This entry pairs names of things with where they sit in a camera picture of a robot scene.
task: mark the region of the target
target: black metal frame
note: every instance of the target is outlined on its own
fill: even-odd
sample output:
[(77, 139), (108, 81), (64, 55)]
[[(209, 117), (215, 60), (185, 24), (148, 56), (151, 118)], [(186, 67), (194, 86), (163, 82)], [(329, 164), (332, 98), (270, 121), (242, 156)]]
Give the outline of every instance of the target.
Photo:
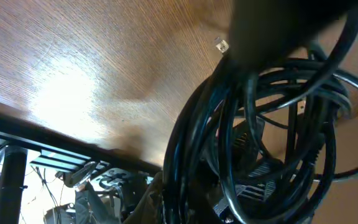
[[(8, 148), (22, 150), (6, 152)], [(161, 170), (146, 162), (118, 156), (113, 151), (85, 144), (34, 124), (0, 114), (0, 152), (3, 150), (5, 151), (0, 181), (0, 217), (10, 218), (0, 220), (2, 223), (19, 221), (26, 164), (61, 172), (76, 172), (87, 162), (95, 161), (99, 165), (93, 171), (91, 179), (112, 168), (151, 177)], [(30, 156), (27, 157), (27, 152), (30, 151), (38, 152), (40, 156), (31, 159)]]

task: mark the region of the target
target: scratch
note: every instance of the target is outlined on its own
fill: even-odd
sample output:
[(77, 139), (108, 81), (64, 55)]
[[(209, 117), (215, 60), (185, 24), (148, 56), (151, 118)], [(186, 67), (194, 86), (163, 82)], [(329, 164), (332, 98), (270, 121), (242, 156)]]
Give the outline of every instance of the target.
[[(59, 28), (59, 26), (60, 26), (60, 22), (55, 27), (55, 30), (57, 30)], [(47, 54), (50, 52), (50, 49), (52, 48), (52, 45), (53, 45), (53, 42), (55, 41), (55, 39), (56, 39), (56, 33), (53, 32), (53, 37), (52, 37), (52, 40), (49, 44), (47, 51), (45, 51), (45, 53), (40, 57), (40, 59), (32, 66), (33, 68), (35, 68), (47, 56)]]

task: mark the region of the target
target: wooden surface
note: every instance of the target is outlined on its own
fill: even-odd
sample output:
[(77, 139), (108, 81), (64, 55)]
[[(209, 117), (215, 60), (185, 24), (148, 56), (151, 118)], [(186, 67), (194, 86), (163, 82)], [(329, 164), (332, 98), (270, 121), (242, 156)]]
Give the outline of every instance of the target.
[[(221, 58), (214, 39), (224, 38), (230, 8), (229, 0), (0, 1), (0, 111), (162, 165), (179, 112)], [(328, 50), (336, 27), (320, 38)], [(344, 68), (358, 75), (358, 41)], [(352, 100), (357, 114), (358, 94)], [(280, 150), (276, 132), (285, 140), (275, 129), (264, 139)]]

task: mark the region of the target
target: wood grain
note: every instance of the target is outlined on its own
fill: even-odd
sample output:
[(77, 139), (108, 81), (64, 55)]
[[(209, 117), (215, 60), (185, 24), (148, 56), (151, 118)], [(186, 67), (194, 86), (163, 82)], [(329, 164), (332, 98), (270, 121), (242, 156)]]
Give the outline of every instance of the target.
[[(0, 1), (0, 111), (162, 165), (230, 11), (230, 0)], [(358, 75), (358, 41), (344, 66)]]

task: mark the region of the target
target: metal leg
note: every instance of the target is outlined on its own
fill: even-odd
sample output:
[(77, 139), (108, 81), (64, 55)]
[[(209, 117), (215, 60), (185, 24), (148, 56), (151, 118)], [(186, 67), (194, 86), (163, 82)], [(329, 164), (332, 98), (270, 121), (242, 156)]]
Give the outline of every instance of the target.
[(7, 146), (0, 180), (0, 223), (19, 222), (27, 151)]

